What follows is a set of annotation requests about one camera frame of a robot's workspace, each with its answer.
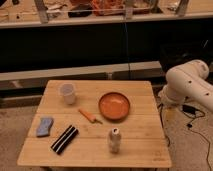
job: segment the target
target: wood grain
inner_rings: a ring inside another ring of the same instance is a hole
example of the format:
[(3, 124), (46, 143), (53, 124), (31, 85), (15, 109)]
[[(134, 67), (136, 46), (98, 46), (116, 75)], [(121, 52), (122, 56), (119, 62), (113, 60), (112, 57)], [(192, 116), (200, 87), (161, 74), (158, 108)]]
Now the wood grain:
[[(66, 105), (58, 93), (63, 83), (73, 83), (77, 101)], [(129, 115), (122, 122), (110, 122), (99, 112), (98, 101), (108, 92), (124, 94), (130, 101)], [(90, 123), (78, 108), (93, 113), (103, 124)], [(36, 138), (41, 117), (53, 117), (50, 136)], [(79, 135), (61, 156), (50, 148), (69, 126), (79, 129)], [(122, 147), (117, 155), (109, 152), (107, 136), (119, 128)], [(19, 165), (65, 167), (147, 168), (171, 166), (169, 152), (150, 82), (147, 81), (74, 81), (51, 80), (33, 119), (18, 159)]]
[(111, 154), (106, 139), (76, 137), (60, 156), (55, 154), (50, 148), (55, 140), (55, 138), (28, 138), (24, 144), (18, 164), (127, 168), (164, 168), (171, 166), (165, 141), (160, 139), (124, 139), (122, 140), (120, 153)]

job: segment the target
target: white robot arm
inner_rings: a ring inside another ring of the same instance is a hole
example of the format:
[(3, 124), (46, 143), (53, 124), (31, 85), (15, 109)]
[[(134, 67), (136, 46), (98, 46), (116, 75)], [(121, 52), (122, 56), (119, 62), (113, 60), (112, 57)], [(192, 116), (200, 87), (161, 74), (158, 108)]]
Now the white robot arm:
[(209, 68), (201, 60), (175, 66), (166, 73), (167, 85), (160, 92), (161, 102), (167, 107), (184, 103), (190, 97), (213, 112), (213, 86), (205, 81)]

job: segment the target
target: white cup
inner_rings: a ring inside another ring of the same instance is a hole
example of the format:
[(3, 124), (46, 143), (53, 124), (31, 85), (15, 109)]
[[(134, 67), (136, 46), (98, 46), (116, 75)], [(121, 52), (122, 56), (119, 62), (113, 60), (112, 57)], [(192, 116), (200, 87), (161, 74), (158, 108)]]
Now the white cup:
[(64, 101), (67, 104), (73, 104), (75, 102), (76, 96), (75, 96), (75, 87), (73, 84), (70, 83), (62, 84), (59, 88), (59, 93), (61, 96), (63, 96)]

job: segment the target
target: cup rim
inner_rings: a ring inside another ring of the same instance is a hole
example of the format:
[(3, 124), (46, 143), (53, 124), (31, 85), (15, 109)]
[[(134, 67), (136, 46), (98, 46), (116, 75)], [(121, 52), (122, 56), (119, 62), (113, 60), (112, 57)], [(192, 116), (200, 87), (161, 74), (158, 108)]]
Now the cup rim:
[[(62, 87), (67, 86), (67, 85), (72, 86), (72, 91), (70, 91), (68, 93), (62, 93), (62, 91), (61, 91)], [(68, 96), (70, 94), (73, 94), (74, 92), (75, 92), (75, 86), (72, 83), (63, 83), (59, 86), (59, 94), (62, 96)]]

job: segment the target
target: black and white striped bar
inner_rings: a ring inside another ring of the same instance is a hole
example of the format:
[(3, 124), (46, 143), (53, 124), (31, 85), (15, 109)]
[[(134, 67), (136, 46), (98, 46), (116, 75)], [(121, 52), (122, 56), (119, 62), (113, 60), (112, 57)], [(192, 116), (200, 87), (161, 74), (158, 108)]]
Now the black and white striped bar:
[(51, 146), (52, 150), (57, 154), (61, 154), (67, 145), (75, 138), (78, 134), (78, 129), (70, 125), (63, 134), (53, 143)]

